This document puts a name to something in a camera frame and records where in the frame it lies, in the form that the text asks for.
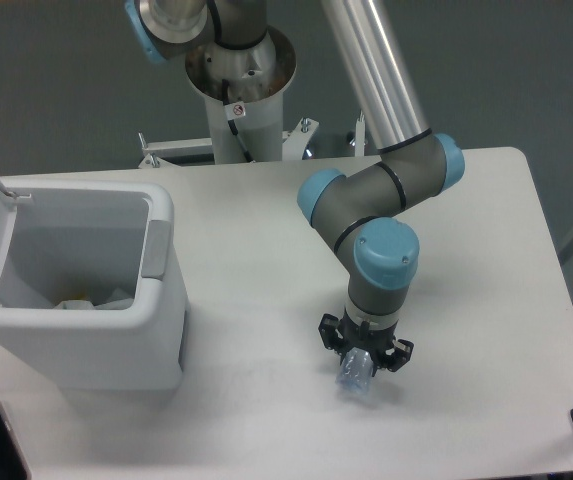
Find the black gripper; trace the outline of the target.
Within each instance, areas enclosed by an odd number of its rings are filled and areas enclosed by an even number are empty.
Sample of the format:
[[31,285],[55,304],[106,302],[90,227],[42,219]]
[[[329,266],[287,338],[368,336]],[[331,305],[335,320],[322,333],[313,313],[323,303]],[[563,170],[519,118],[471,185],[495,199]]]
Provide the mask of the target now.
[[347,312],[341,317],[325,313],[318,327],[324,348],[339,356],[342,364],[353,348],[368,352],[373,361],[372,376],[381,370],[397,372],[406,365],[413,353],[414,343],[394,338],[397,324],[386,329],[373,329],[371,324],[362,327]]

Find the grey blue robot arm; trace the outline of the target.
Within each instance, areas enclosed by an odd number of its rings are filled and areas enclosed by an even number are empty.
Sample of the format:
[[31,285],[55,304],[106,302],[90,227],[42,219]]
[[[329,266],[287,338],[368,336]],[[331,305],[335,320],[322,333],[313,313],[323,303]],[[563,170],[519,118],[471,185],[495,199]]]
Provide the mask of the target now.
[[[396,337],[420,246],[401,212],[455,185],[465,171],[456,142],[434,133],[416,98],[379,1],[322,5],[380,159],[353,175],[326,169],[300,187],[298,206],[349,275],[341,317],[325,315],[323,345],[339,355],[345,383],[397,371],[411,342]],[[281,97],[296,66],[263,1],[129,1],[128,19],[147,58],[183,57],[207,107],[219,164],[280,161]]]

